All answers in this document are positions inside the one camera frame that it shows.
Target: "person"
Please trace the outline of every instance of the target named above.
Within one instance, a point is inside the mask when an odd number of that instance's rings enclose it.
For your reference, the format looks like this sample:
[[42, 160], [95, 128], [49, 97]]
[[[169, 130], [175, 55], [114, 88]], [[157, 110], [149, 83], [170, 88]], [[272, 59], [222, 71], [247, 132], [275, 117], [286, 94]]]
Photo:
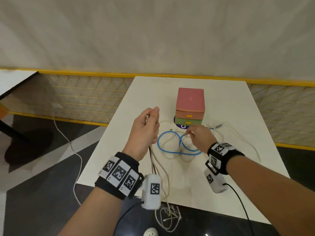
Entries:
[[[137, 162], [142, 160], [149, 146], [157, 142], [158, 120], [158, 107], [144, 110], [134, 120], [122, 153]], [[217, 142], [211, 130], [202, 125], [190, 126], [186, 134], [204, 153]], [[315, 235], [315, 192], [244, 156], [232, 157], [226, 171], [282, 236]], [[121, 202], [95, 187], [58, 235], [112, 236]]]

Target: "black wristband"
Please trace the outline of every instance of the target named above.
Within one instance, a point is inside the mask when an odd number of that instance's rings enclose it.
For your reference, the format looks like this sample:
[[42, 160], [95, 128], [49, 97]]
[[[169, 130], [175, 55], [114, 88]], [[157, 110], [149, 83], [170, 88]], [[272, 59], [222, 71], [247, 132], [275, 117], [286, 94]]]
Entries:
[[[139, 162], [137, 162], [135, 159], [133, 159], [131, 156], [124, 154], [122, 152], [117, 152], [115, 157], [119, 158], [120, 160], [124, 161], [126, 164], [128, 164], [131, 169], [133, 169], [135, 172], [138, 172], [139, 169]], [[95, 186], [98, 188], [101, 188], [102, 190], [105, 190], [109, 194], [124, 200], [126, 196], [119, 191], [119, 189], [115, 186], [113, 186], [111, 183], [109, 183], [106, 179], [103, 177], [99, 177], [96, 182]]]
[[[220, 148], [227, 148], [228, 151], [225, 154], [220, 154], [219, 151], [213, 150], [212, 147], [215, 146], [215, 144], [220, 144], [219, 147]], [[226, 171], [226, 165], [228, 163], [228, 161], [234, 157], [234, 156], [245, 156], [243, 153], [241, 153], [240, 151], [236, 150], [235, 147], [233, 147], [232, 145], [228, 144], [228, 143], [213, 143], [211, 145], [211, 147], [208, 150], [208, 156], [211, 159], [209, 160], [211, 165], [215, 168], [215, 170], [217, 170], [219, 173], [223, 174], [223, 175], [228, 175], [228, 172]], [[216, 165], [217, 161], [220, 161], [220, 167], [218, 168]]]

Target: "forearm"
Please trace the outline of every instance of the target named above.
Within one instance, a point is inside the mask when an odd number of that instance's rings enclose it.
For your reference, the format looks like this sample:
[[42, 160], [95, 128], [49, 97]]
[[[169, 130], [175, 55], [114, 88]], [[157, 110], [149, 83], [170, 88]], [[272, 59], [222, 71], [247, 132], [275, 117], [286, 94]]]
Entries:
[[315, 192], [243, 156], [226, 170], [282, 236], [315, 235]]
[[121, 200], [95, 187], [58, 236], [112, 236]]

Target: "wall outlet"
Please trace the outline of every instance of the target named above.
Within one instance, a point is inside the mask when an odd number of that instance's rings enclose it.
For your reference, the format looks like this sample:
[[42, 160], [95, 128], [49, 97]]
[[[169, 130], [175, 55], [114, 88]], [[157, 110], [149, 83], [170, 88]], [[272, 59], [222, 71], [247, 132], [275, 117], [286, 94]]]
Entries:
[[52, 103], [53, 108], [63, 108], [61, 104], [59, 103]]

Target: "person's left arm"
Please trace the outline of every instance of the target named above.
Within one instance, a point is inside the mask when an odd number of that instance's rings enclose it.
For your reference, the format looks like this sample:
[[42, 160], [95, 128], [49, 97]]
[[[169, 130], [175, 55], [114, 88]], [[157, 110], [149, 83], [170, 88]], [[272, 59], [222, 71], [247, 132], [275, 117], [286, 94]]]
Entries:
[[[148, 108], [134, 120], [127, 144], [122, 151], [137, 161], [144, 158], [157, 142], [159, 108]], [[58, 236], [111, 236], [121, 209], [121, 199], [95, 187]]]

